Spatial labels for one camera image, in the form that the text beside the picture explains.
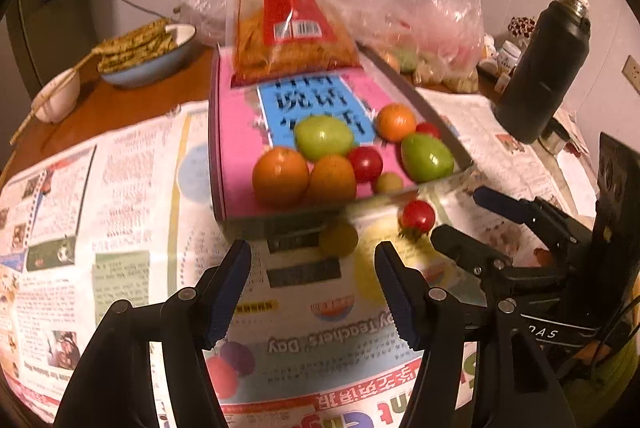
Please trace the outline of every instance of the red packaging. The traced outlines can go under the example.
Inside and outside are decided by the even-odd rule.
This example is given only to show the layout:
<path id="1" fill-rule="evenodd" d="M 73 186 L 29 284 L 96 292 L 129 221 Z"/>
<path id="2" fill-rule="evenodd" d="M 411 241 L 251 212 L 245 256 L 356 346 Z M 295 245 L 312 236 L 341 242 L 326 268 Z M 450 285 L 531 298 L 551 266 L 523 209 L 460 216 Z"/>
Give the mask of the red packaging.
<path id="1" fill-rule="evenodd" d="M 316 0 L 239 0 L 234 86 L 359 66 L 353 39 Z"/>

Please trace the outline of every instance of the black thermos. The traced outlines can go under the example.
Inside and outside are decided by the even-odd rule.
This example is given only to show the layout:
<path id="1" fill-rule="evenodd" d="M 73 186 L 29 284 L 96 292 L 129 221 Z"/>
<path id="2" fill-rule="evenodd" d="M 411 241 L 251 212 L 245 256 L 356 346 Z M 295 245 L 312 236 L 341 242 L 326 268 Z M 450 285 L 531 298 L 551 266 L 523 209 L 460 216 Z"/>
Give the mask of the black thermos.
<path id="1" fill-rule="evenodd" d="M 587 0 L 554 0 L 540 13 L 529 46 L 495 106 L 495 117 L 531 144 L 553 117 L 589 52 Z"/>

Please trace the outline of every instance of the red cherry tomato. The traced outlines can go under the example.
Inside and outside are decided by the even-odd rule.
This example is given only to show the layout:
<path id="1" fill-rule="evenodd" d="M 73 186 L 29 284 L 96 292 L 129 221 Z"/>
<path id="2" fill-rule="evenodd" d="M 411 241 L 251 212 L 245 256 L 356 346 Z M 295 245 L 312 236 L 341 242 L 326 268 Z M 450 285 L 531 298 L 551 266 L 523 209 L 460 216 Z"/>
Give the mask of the red cherry tomato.
<path id="1" fill-rule="evenodd" d="M 347 154 L 347 158 L 359 183 L 372 183 L 382 173 L 382 157 L 371 146 L 354 148 Z"/>
<path id="2" fill-rule="evenodd" d="M 436 223 L 436 213 L 428 202 L 411 201 L 402 210 L 400 226 L 418 234 L 428 233 Z"/>
<path id="3" fill-rule="evenodd" d="M 436 125 L 428 122 L 420 123 L 415 127 L 415 130 L 418 133 L 426 133 L 436 139 L 440 139 L 440 130 L 436 127 Z"/>

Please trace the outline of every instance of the flatbread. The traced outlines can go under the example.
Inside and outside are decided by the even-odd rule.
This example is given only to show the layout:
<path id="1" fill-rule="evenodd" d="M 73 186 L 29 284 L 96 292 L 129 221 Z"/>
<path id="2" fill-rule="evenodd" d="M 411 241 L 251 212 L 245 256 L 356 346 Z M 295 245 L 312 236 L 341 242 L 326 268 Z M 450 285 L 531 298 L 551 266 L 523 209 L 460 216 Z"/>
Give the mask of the flatbread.
<path id="1" fill-rule="evenodd" d="M 164 34 L 164 28 L 169 24 L 169 22 L 170 21 L 167 18 L 162 18 L 140 27 L 139 29 L 132 30 L 123 36 L 112 40 L 106 40 L 100 43 L 100 45 L 94 46 L 93 53 L 110 56 L 139 48 L 140 46 L 146 45 L 151 40 L 157 38 L 159 35 Z"/>
<path id="2" fill-rule="evenodd" d="M 101 74 L 113 74 L 132 66 L 136 66 L 150 59 L 158 58 L 177 48 L 174 37 L 166 33 L 158 36 L 152 42 L 135 50 L 127 51 L 124 54 L 104 56 L 98 64 L 98 72 Z"/>

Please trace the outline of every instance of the white bowl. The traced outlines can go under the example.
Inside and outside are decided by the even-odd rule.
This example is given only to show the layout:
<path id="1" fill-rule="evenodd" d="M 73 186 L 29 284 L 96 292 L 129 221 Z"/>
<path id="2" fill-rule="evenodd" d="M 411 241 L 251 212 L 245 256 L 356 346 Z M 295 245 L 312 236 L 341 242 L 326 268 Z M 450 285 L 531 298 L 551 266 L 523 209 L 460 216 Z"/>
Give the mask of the white bowl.
<path id="1" fill-rule="evenodd" d="M 34 97 L 31 102 L 31 108 L 36 108 L 44 98 L 48 97 L 54 88 L 60 85 L 72 70 L 72 68 L 69 68 L 49 81 L 44 88 L 38 92 L 37 96 Z M 76 72 L 65 88 L 62 88 L 54 94 L 53 97 L 40 107 L 36 112 L 36 117 L 45 123 L 58 123 L 62 121 L 76 107 L 79 95 L 80 74 Z"/>

